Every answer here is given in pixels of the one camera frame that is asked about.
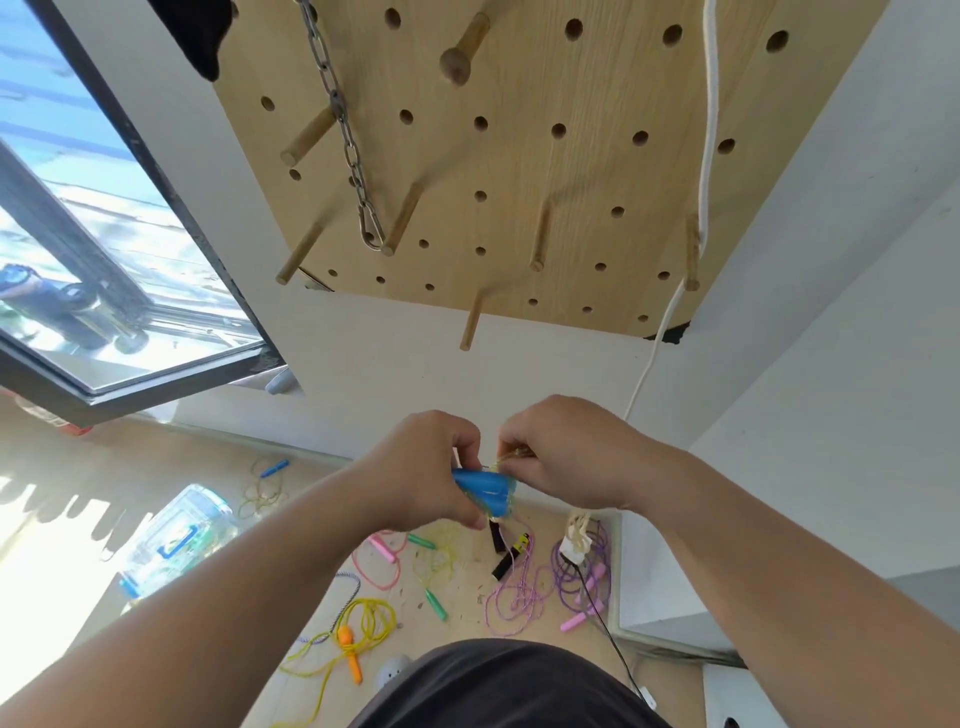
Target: wooden floor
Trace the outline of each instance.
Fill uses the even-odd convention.
[[[529,526],[534,534],[535,563],[541,566],[549,564],[549,549],[563,532],[564,515],[519,505],[515,516]],[[507,525],[516,532],[516,522]],[[391,658],[407,655],[416,659],[442,644],[493,634],[485,623],[484,612],[486,597],[495,587],[491,571],[500,557],[493,552],[490,534],[486,531],[474,533],[447,522],[427,526],[418,533],[437,544],[450,546],[455,555],[452,578],[446,580],[438,576],[430,583],[431,591],[449,613],[447,621],[441,622],[434,614],[417,580],[418,573],[429,573],[418,563],[420,559],[429,558],[429,554],[410,544],[400,554],[400,579],[389,592],[379,592],[366,583],[361,590],[363,596],[386,598],[394,606],[398,629],[381,645],[361,655],[360,662],[364,670],[361,686],[351,682],[345,665],[334,669],[326,689],[319,725],[330,728],[348,725],[376,692],[377,672]],[[387,540],[394,546],[400,543],[396,535],[387,537]],[[361,567],[369,576],[381,583],[389,583],[394,574],[393,568],[372,546],[361,546],[357,555]],[[355,571],[350,561],[344,564],[344,568]],[[549,588],[549,572],[544,570],[540,575],[544,577],[540,580],[540,587],[546,591]],[[335,581],[314,618],[303,630],[304,637],[329,628],[349,597],[350,587],[351,582],[347,579]],[[509,606],[510,596],[501,596],[501,604],[505,608]],[[563,647],[591,660],[618,680],[627,682],[622,663],[607,636],[599,629],[582,624],[566,634],[561,633],[560,624],[570,616],[571,613],[556,595],[551,595],[544,602],[542,616],[530,621],[517,638]],[[352,623],[354,631],[358,631],[358,619]],[[500,633],[514,630],[520,624],[521,621],[505,623],[495,618],[492,620],[492,627]],[[704,695],[699,667],[638,661],[636,655],[629,651],[628,644],[621,643],[621,648],[625,648],[628,664],[636,669],[637,683],[645,685],[657,700],[661,716],[674,728],[703,728]],[[329,643],[314,649],[317,655],[305,658],[305,666],[318,667],[338,653],[338,648]],[[319,677],[304,679],[276,674],[257,700],[244,724],[245,728],[267,728],[279,721],[307,720],[316,703],[319,687]]]
[[[15,595],[5,597],[0,605],[0,643],[5,646],[0,675],[6,676],[0,685],[0,702],[70,646],[120,615],[126,599],[108,559],[148,514],[156,513],[190,483],[212,488],[236,508],[252,482],[251,466],[264,457],[274,462],[283,455],[134,421],[108,423],[83,438],[68,438],[0,398],[0,592]],[[284,490],[295,493],[329,472],[328,464],[295,459],[284,471]],[[517,507],[516,515],[534,534],[534,562],[548,564],[549,548],[562,533],[564,515],[523,505]],[[449,619],[440,622],[426,602],[414,568],[425,558],[424,552],[408,545],[400,555],[400,579],[390,592],[367,584],[361,591],[364,596],[389,600],[396,610],[397,630],[360,657],[366,676],[363,685],[354,686],[346,667],[337,666],[317,725],[349,724],[375,693],[377,672],[390,658],[405,654],[416,659],[435,646],[491,634],[484,622],[483,602],[495,586],[491,570],[498,557],[489,532],[474,533],[442,522],[424,528],[421,535],[455,554],[452,577],[437,577],[430,584]],[[374,579],[387,582],[393,575],[369,545],[361,546],[358,558]],[[350,562],[345,568],[354,570]],[[426,573],[423,567],[417,571]],[[51,584],[57,585],[55,595],[44,591],[44,585]],[[335,580],[302,634],[327,629],[350,596],[351,586],[347,579]],[[542,579],[540,586],[548,588],[548,580]],[[508,601],[504,596],[502,603]],[[598,629],[584,624],[567,634],[560,632],[560,624],[569,616],[551,595],[543,615],[519,637],[569,649],[625,681],[624,667]],[[359,614],[353,621],[357,632],[358,619]],[[517,626],[499,625],[501,629]],[[338,649],[328,643],[314,652],[308,664],[319,666]],[[625,654],[633,666],[635,656]],[[704,727],[698,667],[641,661],[635,675],[674,728]],[[245,727],[306,720],[319,688],[320,678],[275,674]]]

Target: white rope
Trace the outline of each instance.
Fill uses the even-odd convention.
[[[704,256],[707,249],[707,240],[709,234],[709,204],[710,204],[710,172],[713,169],[713,154],[717,143],[717,126],[720,116],[720,51],[717,48],[717,12],[716,0],[705,0],[704,2],[704,58],[707,64],[707,134],[704,139],[704,155],[700,163],[700,186],[697,189],[697,219],[700,226],[700,247],[699,257]],[[640,387],[646,381],[650,370],[654,368],[654,362],[657,360],[657,349],[660,347],[660,341],[670,326],[670,320],[673,318],[673,312],[680,302],[686,288],[686,276],[680,279],[680,285],[677,291],[667,304],[663,311],[663,318],[660,320],[660,326],[657,328],[657,336],[654,337],[654,346],[650,350],[650,358],[647,365],[643,368],[639,381],[636,383],[634,393],[627,404],[627,410],[623,413],[623,419],[629,420],[634,411],[636,397],[640,394]]]

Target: sunlight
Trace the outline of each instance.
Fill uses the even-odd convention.
[[[35,489],[0,505],[0,703],[67,650],[116,571],[100,558],[107,538],[90,538],[109,503],[91,500],[77,518],[40,523],[23,512]],[[116,617],[104,614],[104,623]]]

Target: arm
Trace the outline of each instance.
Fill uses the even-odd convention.
[[[500,470],[663,535],[697,594],[794,728],[955,725],[960,634],[687,452],[584,400],[515,415]]]
[[[376,530],[439,518],[487,521],[450,457],[478,469],[480,433],[413,415],[322,480],[64,656],[0,707],[0,726],[238,726],[350,552]]]

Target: wooden dowel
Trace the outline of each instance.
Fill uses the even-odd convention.
[[[477,322],[480,321],[480,309],[483,307],[483,291],[477,291],[477,297],[473,299],[473,307],[467,316],[467,327],[464,329],[464,337],[460,340],[460,351],[469,352],[473,345],[473,334],[477,330]]]
[[[460,42],[440,56],[440,72],[454,85],[464,85],[470,78],[470,62],[490,30],[490,19],[482,12],[467,26]]]
[[[281,161],[288,167],[300,164],[300,160],[324,138],[324,134],[330,131],[336,120],[337,117],[333,115],[330,107],[318,113],[303,131],[297,134],[297,138],[290,142],[290,146],[280,152]]]
[[[315,220],[313,225],[310,226],[310,230],[303,236],[299,245],[290,253],[290,257],[287,258],[287,262],[280,268],[280,272],[276,274],[277,283],[286,285],[290,282],[290,278],[297,272],[300,264],[303,263],[303,259],[307,257],[310,249],[313,248],[313,244],[317,242],[317,238],[320,237],[320,233],[323,231],[324,226],[321,225],[319,220]]]
[[[552,206],[547,200],[540,211],[540,224],[537,226],[537,241],[534,243],[534,252],[530,256],[530,270],[539,273],[546,262],[546,236],[550,232],[550,213]]]
[[[700,290],[700,217],[686,218],[686,290]]]
[[[384,242],[383,247],[380,249],[380,252],[386,257],[391,257],[396,253],[396,246],[398,246],[400,240],[403,239],[403,234],[410,224],[410,218],[414,216],[414,210],[417,209],[417,203],[420,201],[420,195],[422,194],[423,185],[419,182],[414,182],[410,185],[410,189],[407,190],[407,196],[403,198],[403,205],[400,206],[400,214],[396,217],[396,222],[391,228],[390,234],[387,235],[387,240]]]

